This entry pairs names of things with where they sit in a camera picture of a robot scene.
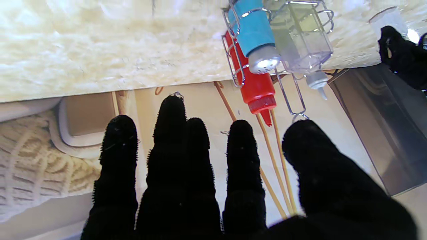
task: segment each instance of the metal wire rack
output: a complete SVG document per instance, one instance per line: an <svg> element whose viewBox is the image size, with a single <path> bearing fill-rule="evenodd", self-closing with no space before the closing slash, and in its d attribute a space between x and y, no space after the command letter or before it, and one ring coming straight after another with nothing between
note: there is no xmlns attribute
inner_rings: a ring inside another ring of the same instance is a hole
<svg viewBox="0 0 427 240"><path fill-rule="evenodd" d="M232 76L232 79L233 79L233 84L237 88L242 88L244 86L245 80L246 80L245 73L244 73L243 70L245 68L249 67L249 64L242 65L242 61L241 61L241 59L239 57L239 54L237 53L237 49L236 49L237 35L240 34L240 20L243 19L243 18L245 18L245 17L247 17L247 16L249 16L251 13L257 12L257 11L264 11L264 12L266 12L266 14L268 15L269 22L271 22L272 20L274 20L274 18L277 15L272 14L271 10L268 10L267 8L262 7L262 8L257 8L257 9L249 10L249 11L243 13L241 16L238 16L237 12L236 12L236 9L234 7L234 3L235 2L236 1L229 0L230 7L227 8L227 9L223 9L223 11L222 11L224 22L225 22L225 24L227 26L227 32L229 33L229 35L231 36L231 39L232 39L232 45L230 47L228 47L227 44L226 44L226 41L225 41L225 35L223 35L222 36L222 45L224 47L224 51L225 51L225 54L227 56L227 62L228 62L228 66L230 67L230 72L231 72L231 76ZM323 9L317 11L317 13L318 14L326 13L327 17L328 17L328 20L326 22L322 23L322 25L323 25L323 27L325 27L326 25L330 24L330 29L326 32L327 34L329 34L330 32L333 31L333 29L335 27L335 25L333 23L334 12L332 10L330 10L330 9L327 8L326 3L325 3L324 0L286 0L286 1L283 2L283 5L279 8L279 10L283 9L284 7L286 7L286 5L288 5L290 3L310 4L310 5L313 6L313 8L317 8L318 6L321 5L323 7ZM229 13L229 11L232 11L232 13L234 15L234 18L236 19L236 21L233 22L233 23L230 23L230 21L229 21L229 19L227 17L227 14ZM236 24L237 24L237 29L236 29L236 32L234 32L233 28L235 27ZM233 67L231 66L231 61L230 61L230 58L231 58L230 51L232 51L232 50L235 51L236 56L237 56L237 62L239 64L239 67L235 71L233 71ZM294 122L298 116L301 116L301 117L303 117L305 119L309 119L309 117L305 114L306 107L305 107L304 99L303 99L303 97L301 95L301 91L300 91L299 85L298 85L298 80L301 80L303 78L297 78L293 72L289 71L289 69L286 67L286 65L283 62L282 62L282 65L284 67L284 70L278 71L277 68L275 68L274 72L270 73L270 75L276 75L277 76L277 79L278 79L278 82L279 82L279 85L280 85L283 97L285 98L285 101L286 101L289 113L294 116L293 119L292 119L292 121ZM239 83L239 80L237 78L238 73L240 73L241 76L242 76L242 82L241 83ZM303 108L303 110L300 111L300 112L294 112L292 110L290 102L289 102L289 100L288 100L288 98L286 96L285 90L283 88L281 74L287 74L287 73L292 74L292 77L294 79L295 87L296 87L296 90L298 92L298 96L299 96L299 99L300 99L300 102L301 102L301 105L302 105L302 108Z"/></svg>

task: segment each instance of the black cloth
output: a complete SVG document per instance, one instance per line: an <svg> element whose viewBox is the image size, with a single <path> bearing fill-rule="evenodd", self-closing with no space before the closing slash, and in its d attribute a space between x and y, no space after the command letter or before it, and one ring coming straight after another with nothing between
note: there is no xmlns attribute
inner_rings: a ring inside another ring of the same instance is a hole
<svg viewBox="0 0 427 240"><path fill-rule="evenodd" d="M416 90L427 89L427 50L423 48L424 34L416 45L405 40L391 26L381 29L380 45L381 61L389 69ZM387 48L392 52L389 57Z"/></svg>
<svg viewBox="0 0 427 240"><path fill-rule="evenodd" d="M416 239L407 211L341 154L312 121L286 132L283 152L299 176L306 216L266 227L265 191L251 126L230 127L227 198L220 218L209 137L203 121L187 120L183 99L159 110L154 147L135 224L137 134L124 115L107 126L101 176L81 239Z"/></svg>

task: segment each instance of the plastic bottle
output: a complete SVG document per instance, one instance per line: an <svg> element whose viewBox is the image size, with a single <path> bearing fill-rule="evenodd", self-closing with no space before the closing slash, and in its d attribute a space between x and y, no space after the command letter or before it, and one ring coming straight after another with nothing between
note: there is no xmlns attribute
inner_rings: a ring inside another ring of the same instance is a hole
<svg viewBox="0 0 427 240"><path fill-rule="evenodd" d="M236 51L233 49L233 41L228 32L225 35L225 40L229 49L231 48L229 53L233 61L234 69L238 70L239 63L237 61ZM245 66L248 64L249 60L244 56L238 43L236 43L236 48L240 62L242 66ZM243 72L245 74L245 84L240 89L240 92L242 93L244 103L248 104L252 114L261 114L265 124L271 127L272 122L269 110L276 107L276 100L274 99L274 94L276 92L270 75L268 73L253 74L248 67L244 68ZM239 84L242 83L241 72L237 74L237 80Z"/></svg>

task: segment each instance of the wooden stick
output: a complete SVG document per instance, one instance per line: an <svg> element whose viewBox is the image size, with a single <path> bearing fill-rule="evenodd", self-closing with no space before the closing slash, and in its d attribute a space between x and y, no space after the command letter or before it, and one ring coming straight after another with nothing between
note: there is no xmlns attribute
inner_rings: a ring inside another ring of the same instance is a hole
<svg viewBox="0 0 427 240"><path fill-rule="evenodd" d="M283 210L282 205L280 205L280 202L277 199L277 196L274 193L270 183L268 182L267 176L261 167L260 167L260 173L261 173L261 177L263 178L265 185L267 186L267 190L270 193L271 198L273 199L274 204L276 204L276 207L279 210L280 216L282 216L282 219L286 219L287 218L286 213Z"/></svg>
<svg viewBox="0 0 427 240"><path fill-rule="evenodd" d="M279 129L277 127L276 116L274 115L273 109L270 110L270 114L271 114L271 118L273 119L273 126L274 126L274 131L276 133L277 147L279 148L280 160L282 162L282 169L283 169L283 174L285 175L285 183L286 183L286 187L288 189L289 199L291 201L292 210L294 211L294 213L296 213L297 210L296 210L295 200L294 200L293 193L292 193L292 186L291 186L291 183L289 181L288 171L286 169L285 156L283 155L283 151L282 151L282 142L280 141L281 139L280 139L280 135L279 135Z"/></svg>
<svg viewBox="0 0 427 240"><path fill-rule="evenodd" d="M237 120L236 116L234 115L233 110L230 107L230 104L228 103L227 99L225 98L225 96L224 96L224 94L223 94L223 92L221 90L220 85L218 84L218 82L214 82L213 84L215 85L216 89L218 90L218 93L221 96L221 99L224 102L224 105L227 108L228 113L230 114L231 119L233 120L233 122L236 121ZM271 198L273 199L274 204L276 205L277 209L279 210L280 216L283 219L286 219L286 213L283 210L282 205L280 204L279 200L277 199L277 196L274 193L273 188L271 187L270 183L268 182L267 176L265 175L265 173L264 173L263 169L261 168L261 166L260 166L260 173L261 173L261 177L264 180L265 185L267 186L267 190L270 193Z"/></svg>
<svg viewBox="0 0 427 240"><path fill-rule="evenodd" d="M223 94L221 87L219 86L218 82L213 82L216 89L218 90L219 95L221 96L222 101L224 102L225 107L227 108L228 113L230 114L231 119L233 122L237 120L236 116L233 113L233 110L230 107L230 104L228 103L227 99L225 98L225 95Z"/></svg>
<svg viewBox="0 0 427 240"><path fill-rule="evenodd" d="M266 144L267 144L267 148L268 148L268 152L270 154L271 162L273 163L273 168L274 168L274 172L276 173L277 181L279 181L280 190L282 190L282 195L283 195L283 198L285 199L286 207L288 209L288 212L291 215L293 215L294 211L292 209L291 204L289 203L288 196L286 195L285 186L283 185L282 177L280 177L280 172L279 172L279 169L277 168L277 163L276 163L276 160L274 158L273 151L271 150L271 145L270 145L270 141L268 140L266 129L265 129L265 127L261 121L260 115L257 114L256 116L257 116L258 123L260 124L261 130L263 131L263 134L264 134L264 139L265 139Z"/></svg>

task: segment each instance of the white marble surface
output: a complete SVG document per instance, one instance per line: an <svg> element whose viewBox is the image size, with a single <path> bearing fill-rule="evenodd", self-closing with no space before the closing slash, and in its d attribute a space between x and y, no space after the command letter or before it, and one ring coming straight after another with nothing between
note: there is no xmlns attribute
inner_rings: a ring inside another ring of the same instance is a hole
<svg viewBox="0 0 427 240"><path fill-rule="evenodd" d="M227 0L0 2L0 102L230 79L220 35ZM368 24L397 5L427 32L425 0L326 0L336 12L325 69L379 62Z"/></svg>

